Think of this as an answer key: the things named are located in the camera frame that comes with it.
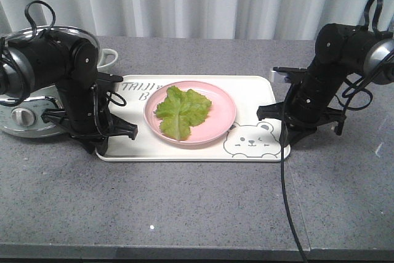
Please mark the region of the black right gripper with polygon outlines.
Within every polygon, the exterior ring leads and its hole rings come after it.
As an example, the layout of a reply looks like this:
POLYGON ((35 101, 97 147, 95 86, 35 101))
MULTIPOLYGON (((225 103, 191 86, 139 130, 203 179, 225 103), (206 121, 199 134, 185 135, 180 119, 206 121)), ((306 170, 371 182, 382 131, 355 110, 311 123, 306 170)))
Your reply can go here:
POLYGON ((317 131, 319 126, 336 122, 334 128, 336 135, 341 136, 344 128, 346 115, 342 110, 325 107, 322 113, 317 110, 301 110, 299 114, 285 112, 285 103, 275 103, 271 105, 259 106, 257 109, 257 117, 259 120, 272 118, 285 121, 285 125, 281 130, 279 142, 283 147, 295 145, 297 142, 310 136, 317 131))

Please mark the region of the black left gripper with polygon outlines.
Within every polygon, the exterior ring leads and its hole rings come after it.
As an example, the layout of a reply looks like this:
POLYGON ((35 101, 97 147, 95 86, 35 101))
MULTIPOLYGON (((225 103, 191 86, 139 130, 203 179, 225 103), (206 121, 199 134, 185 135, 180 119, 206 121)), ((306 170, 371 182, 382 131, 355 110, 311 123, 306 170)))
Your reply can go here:
POLYGON ((45 123, 53 123, 66 132, 90 154, 97 152, 104 155, 108 150, 109 135, 128 136, 135 140, 138 134, 136 124, 106 111, 95 114, 93 110, 45 109, 41 118, 45 123))

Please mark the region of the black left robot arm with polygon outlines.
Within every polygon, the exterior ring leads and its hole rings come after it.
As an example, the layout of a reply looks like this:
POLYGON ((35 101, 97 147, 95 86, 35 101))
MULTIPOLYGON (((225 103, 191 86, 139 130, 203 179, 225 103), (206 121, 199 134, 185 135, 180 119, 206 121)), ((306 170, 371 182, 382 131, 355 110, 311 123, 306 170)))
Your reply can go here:
POLYGON ((111 136, 134 139, 137 126, 110 112, 126 101, 123 78, 103 72, 97 38, 71 26, 39 26, 1 38, 1 129, 19 137, 61 133, 103 155, 111 136))

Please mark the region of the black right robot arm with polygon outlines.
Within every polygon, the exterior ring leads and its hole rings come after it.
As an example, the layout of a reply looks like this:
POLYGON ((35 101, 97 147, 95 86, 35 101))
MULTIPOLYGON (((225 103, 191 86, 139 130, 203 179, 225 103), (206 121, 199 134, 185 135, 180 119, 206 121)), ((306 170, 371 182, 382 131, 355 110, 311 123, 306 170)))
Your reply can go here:
POLYGON ((332 122, 337 123, 334 131, 339 136, 352 98, 369 83, 393 82, 393 33, 369 31, 366 26, 325 25, 308 68, 275 67, 271 78, 291 86, 284 102, 260 106, 257 117, 283 122, 282 146, 294 145, 318 126, 332 122))

